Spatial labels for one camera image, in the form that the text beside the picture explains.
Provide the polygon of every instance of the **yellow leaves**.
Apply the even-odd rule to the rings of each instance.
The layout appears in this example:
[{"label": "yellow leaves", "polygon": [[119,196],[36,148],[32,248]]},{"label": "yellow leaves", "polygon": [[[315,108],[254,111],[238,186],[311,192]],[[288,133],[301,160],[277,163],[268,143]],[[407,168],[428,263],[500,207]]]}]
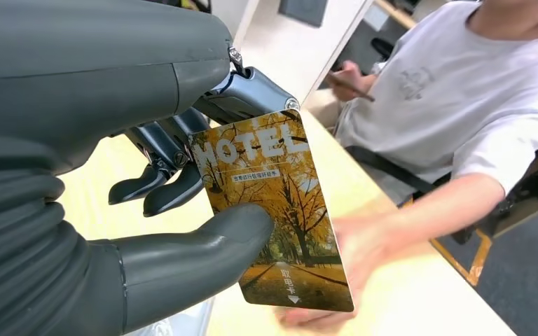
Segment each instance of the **yellow leaves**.
[{"label": "yellow leaves", "polygon": [[254,202],[271,215],[274,258],[295,259],[309,246],[331,250],[329,216],[297,111],[217,127],[190,143],[214,209]]}]

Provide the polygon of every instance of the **human arm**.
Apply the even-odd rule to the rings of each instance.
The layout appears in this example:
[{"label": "human arm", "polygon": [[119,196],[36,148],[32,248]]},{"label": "human arm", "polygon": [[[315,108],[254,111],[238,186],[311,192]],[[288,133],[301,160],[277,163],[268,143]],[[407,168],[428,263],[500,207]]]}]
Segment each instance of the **human arm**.
[{"label": "human arm", "polygon": [[456,232],[486,216],[517,184],[538,149],[538,112],[512,111],[455,152],[453,179],[381,218],[364,218],[383,254]]}]

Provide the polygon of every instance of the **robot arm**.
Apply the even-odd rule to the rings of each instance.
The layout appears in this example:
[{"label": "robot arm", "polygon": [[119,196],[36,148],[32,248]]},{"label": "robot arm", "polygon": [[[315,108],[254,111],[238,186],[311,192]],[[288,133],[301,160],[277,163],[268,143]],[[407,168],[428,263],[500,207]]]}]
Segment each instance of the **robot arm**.
[{"label": "robot arm", "polygon": [[273,231],[258,206],[187,234],[86,241],[55,201],[56,176],[115,134],[150,165],[110,203],[145,197],[152,216],[188,201],[201,186],[184,137],[208,127],[200,112],[230,123],[297,105],[236,56],[211,15],[139,0],[0,0],[0,335],[121,335],[240,278]]}]

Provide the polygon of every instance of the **finger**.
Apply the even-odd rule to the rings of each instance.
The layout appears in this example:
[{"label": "finger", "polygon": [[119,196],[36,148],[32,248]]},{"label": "finger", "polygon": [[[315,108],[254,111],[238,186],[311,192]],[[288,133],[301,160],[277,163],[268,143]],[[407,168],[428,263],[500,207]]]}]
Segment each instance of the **finger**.
[{"label": "finger", "polygon": [[302,326],[315,329],[332,328],[353,318],[353,313],[337,313],[324,316],[322,318],[316,318],[314,320],[303,323]]},{"label": "finger", "polygon": [[354,99],[356,97],[355,92],[341,86],[334,86],[333,94],[335,95],[335,97],[345,101]]},{"label": "finger", "polygon": [[290,310],[292,310],[292,308],[276,307],[275,308],[275,318],[277,318],[277,320],[279,322],[283,322],[284,318],[287,315],[287,312],[289,312]]},{"label": "finger", "polygon": [[355,71],[356,69],[358,69],[358,64],[355,64],[352,61],[343,62],[343,65],[341,67],[341,70],[346,72]]},{"label": "finger", "polygon": [[333,314],[332,311],[311,310],[311,309],[292,309],[285,313],[281,322],[286,326],[299,326],[315,319],[327,317]]},{"label": "finger", "polygon": [[335,86],[337,86],[337,82],[335,82],[331,77],[327,76],[325,78],[325,81],[327,82],[327,84],[329,84],[329,86],[331,86],[332,88],[334,88]]},{"label": "finger", "polygon": [[343,70],[335,72],[335,76],[343,80],[345,80],[345,78],[350,77],[350,75],[353,75],[353,74],[355,74],[354,69],[343,69]]}]

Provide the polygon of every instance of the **wooden table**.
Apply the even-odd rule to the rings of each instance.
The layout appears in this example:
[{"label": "wooden table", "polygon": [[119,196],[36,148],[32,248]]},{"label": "wooden table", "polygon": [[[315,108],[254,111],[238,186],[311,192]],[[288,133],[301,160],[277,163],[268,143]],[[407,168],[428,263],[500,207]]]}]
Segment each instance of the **wooden table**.
[{"label": "wooden table", "polygon": [[374,0],[374,4],[381,7],[391,17],[406,29],[412,29],[417,24],[414,19],[404,11],[395,8],[387,0]]},{"label": "wooden table", "polygon": [[[309,113],[303,111],[329,212],[359,208],[396,211],[361,168]],[[85,166],[62,177],[66,220],[88,239],[156,232],[188,232],[212,215],[204,192],[188,204],[152,218],[142,202],[107,204],[109,188],[141,174],[146,161],[123,136],[104,139]],[[380,267],[367,284],[359,316],[336,335],[514,335],[463,278],[429,245],[404,251]],[[247,304],[237,286],[217,295],[209,336],[322,335],[283,329],[270,307]]]}]

